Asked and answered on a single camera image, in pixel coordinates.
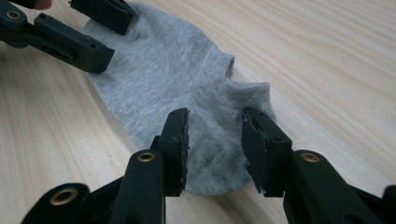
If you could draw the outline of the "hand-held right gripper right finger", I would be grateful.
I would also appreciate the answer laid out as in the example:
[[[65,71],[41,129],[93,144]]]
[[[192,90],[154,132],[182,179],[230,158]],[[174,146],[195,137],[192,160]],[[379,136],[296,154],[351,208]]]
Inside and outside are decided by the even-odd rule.
[[[243,113],[242,147],[258,192],[283,200],[289,224],[380,224],[328,160],[292,141],[263,112]]]

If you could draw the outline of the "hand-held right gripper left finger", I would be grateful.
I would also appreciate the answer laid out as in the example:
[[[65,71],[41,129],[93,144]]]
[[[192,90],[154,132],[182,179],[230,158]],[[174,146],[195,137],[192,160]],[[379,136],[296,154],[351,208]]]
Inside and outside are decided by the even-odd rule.
[[[128,162],[109,224],[165,224],[165,199],[178,197],[186,185],[189,110],[169,113],[149,149]]]

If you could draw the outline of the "grey ankle sock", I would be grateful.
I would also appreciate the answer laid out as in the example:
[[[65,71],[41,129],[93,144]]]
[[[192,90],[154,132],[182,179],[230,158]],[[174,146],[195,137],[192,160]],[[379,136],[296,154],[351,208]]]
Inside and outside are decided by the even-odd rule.
[[[111,114],[140,149],[151,146],[167,115],[190,111],[187,185],[189,192],[229,193],[250,179],[241,146],[246,107],[275,113],[267,83],[231,79],[234,57],[222,52],[193,24],[144,4],[125,35],[96,21],[83,29],[114,56],[102,74],[89,80]]]

